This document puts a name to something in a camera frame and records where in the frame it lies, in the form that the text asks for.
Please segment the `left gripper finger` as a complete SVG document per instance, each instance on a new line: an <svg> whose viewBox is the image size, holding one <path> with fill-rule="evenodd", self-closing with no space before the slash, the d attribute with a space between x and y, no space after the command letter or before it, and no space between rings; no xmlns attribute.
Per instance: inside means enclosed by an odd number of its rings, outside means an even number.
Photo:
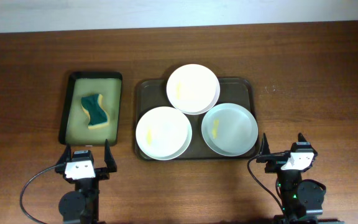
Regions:
<svg viewBox="0 0 358 224"><path fill-rule="evenodd" d="M69 144L66 145L66 148L63 154L60 156L57 161L57 165L64 166L67 162L71 160L71 146Z"/></svg>
<svg viewBox="0 0 358 224"><path fill-rule="evenodd" d="M117 164L112 156L109 141L106 139L104 143L104 162L105 170L108 173L117 172Z"/></svg>

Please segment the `pale grey plate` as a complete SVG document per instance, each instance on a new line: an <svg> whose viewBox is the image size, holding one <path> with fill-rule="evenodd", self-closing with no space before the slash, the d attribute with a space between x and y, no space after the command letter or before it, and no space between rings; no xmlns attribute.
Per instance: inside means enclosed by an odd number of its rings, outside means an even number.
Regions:
<svg viewBox="0 0 358 224"><path fill-rule="evenodd" d="M234 103L221 103L205 114L201 133L212 151L222 156L235 157L251 151L259 129L249 110Z"/></svg>

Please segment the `green yellow sponge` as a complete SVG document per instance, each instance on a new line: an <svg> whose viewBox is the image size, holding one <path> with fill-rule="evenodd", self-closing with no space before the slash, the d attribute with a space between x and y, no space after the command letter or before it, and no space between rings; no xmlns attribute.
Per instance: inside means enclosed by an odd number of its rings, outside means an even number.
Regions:
<svg viewBox="0 0 358 224"><path fill-rule="evenodd" d="M109 115L103 108L102 94L82 97L81 107L89 118L88 129L103 128L109 124Z"/></svg>

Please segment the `white plate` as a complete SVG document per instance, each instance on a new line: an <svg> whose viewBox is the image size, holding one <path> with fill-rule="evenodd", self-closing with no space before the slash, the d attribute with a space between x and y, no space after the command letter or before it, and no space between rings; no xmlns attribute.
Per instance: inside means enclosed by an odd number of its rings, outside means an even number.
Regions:
<svg viewBox="0 0 358 224"><path fill-rule="evenodd" d="M199 64L177 68L169 76L166 93L173 107L185 114L196 115L210 110L220 96L217 76Z"/></svg>
<svg viewBox="0 0 358 224"><path fill-rule="evenodd" d="M135 130L140 150L159 161L182 155L188 149L192 135L190 120L180 110L169 106L156 107L146 112Z"/></svg>

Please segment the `white plate top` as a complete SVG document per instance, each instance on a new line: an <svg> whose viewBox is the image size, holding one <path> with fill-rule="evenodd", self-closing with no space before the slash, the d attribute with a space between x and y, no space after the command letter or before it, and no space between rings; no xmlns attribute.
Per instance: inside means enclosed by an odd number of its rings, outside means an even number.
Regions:
<svg viewBox="0 0 358 224"><path fill-rule="evenodd" d="M169 76L166 93L173 107L185 114L196 115L210 110L220 96L217 76L199 64L177 68Z"/></svg>

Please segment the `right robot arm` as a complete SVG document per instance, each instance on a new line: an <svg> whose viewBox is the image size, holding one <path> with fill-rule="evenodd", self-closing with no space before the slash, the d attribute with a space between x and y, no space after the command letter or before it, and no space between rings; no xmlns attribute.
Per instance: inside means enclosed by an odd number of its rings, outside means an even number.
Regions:
<svg viewBox="0 0 358 224"><path fill-rule="evenodd" d="M263 135L256 162L265 164L266 174L277 175L275 189L282 214L274 216L274 223L318 223L326 186L301 176L312 168L317 156L317 151L301 133L290 150L276 153L270 152L267 137Z"/></svg>

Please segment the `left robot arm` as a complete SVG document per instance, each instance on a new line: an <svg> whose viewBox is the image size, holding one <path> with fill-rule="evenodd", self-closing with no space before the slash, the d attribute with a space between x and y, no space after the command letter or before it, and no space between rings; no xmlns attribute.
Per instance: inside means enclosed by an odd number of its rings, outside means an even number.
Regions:
<svg viewBox="0 0 358 224"><path fill-rule="evenodd" d="M55 172L61 174L75 189L66 193L59 201L58 209L64 223L98 224L99 219L99 183L108 180L109 175L117 172L116 162L111 154L109 141L104 142L105 166L94 167L94 158L90 150L71 151L66 148L57 162Z"/></svg>

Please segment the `black soapy water tray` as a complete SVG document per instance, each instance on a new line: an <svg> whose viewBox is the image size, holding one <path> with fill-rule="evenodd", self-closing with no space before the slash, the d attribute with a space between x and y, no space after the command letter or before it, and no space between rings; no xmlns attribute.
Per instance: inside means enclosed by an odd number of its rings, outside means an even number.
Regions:
<svg viewBox="0 0 358 224"><path fill-rule="evenodd" d="M60 121L60 130L58 134L58 141L62 145L66 145L66 132L70 116L71 102L73 99L75 83L78 79L118 79L122 81L122 74L115 71L75 71L68 76L68 84L65 90L64 105L62 109L62 117Z"/></svg>

